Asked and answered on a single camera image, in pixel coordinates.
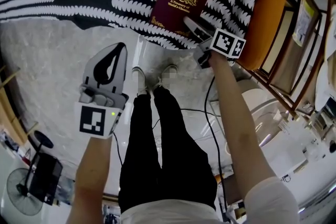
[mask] sneaker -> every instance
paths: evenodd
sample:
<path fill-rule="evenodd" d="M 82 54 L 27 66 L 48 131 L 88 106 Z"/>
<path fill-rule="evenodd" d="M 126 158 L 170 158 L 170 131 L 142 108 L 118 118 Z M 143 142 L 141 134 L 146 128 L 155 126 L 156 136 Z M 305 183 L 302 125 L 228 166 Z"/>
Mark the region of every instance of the sneaker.
<path fill-rule="evenodd" d="M 155 88 L 157 88 L 158 86 L 163 86 L 166 89 L 169 89 L 170 84 L 172 84 L 174 82 L 174 79 L 177 77 L 177 71 L 178 69 L 176 65 L 170 65 L 166 67 L 161 73 L 161 77 L 159 78 L 159 82 L 155 86 Z"/>
<path fill-rule="evenodd" d="M 132 69 L 132 79 L 138 84 L 138 96 L 148 93 L 146 86 L 146 76 L 140 67 L 134 67 Z"/>

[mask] white sleeve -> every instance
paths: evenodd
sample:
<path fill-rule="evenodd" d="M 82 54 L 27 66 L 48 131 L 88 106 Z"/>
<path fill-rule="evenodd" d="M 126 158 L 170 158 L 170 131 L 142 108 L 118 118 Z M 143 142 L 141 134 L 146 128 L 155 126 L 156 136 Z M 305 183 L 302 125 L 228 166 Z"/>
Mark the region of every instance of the white sleeve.
<path fill-rule="evenodd" d="M 299 224 L 298 204 L 277 177 L 254 186 L 246 195 L 247 224 Z"/>

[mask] white cloth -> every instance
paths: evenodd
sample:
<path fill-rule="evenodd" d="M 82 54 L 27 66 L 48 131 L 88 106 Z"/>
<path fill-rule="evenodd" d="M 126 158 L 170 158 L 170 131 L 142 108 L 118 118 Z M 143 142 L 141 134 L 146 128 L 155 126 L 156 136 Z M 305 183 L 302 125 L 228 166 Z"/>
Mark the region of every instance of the white cloth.
<path fill-rule="evenodd" d="M 246 224 L 298 224 L 293 194 L 276 177 L 253 187 L 245 197 Z M 184 200 L 160 200 L 138 205 L 121 215 L 122 224 L 219 224 L 215 210 Z"/>

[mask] person's left arm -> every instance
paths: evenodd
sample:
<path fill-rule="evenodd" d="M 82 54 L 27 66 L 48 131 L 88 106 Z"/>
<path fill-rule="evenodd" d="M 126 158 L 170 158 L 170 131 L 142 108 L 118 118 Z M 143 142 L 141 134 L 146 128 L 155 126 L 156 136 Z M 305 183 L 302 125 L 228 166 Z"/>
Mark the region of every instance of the person's left arm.
<path fill-rule="evenodd" d="M 109 175 L 112 137 L 90 138 L 76 173 L 75 199 L 67 224 L 103 223 L 102 196 Z"/>

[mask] maroon book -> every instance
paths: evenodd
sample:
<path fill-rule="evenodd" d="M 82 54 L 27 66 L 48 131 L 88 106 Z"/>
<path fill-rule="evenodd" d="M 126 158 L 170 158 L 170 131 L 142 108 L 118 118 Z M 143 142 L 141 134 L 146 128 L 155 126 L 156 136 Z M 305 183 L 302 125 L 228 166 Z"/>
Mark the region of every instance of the maroon book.
<path fill-rule="evenodd" d="M 151 24 L 188 37 L 190 31 L 183 23 L 185 16 L 198 19 L 207 0 L 156 0 Z"/>

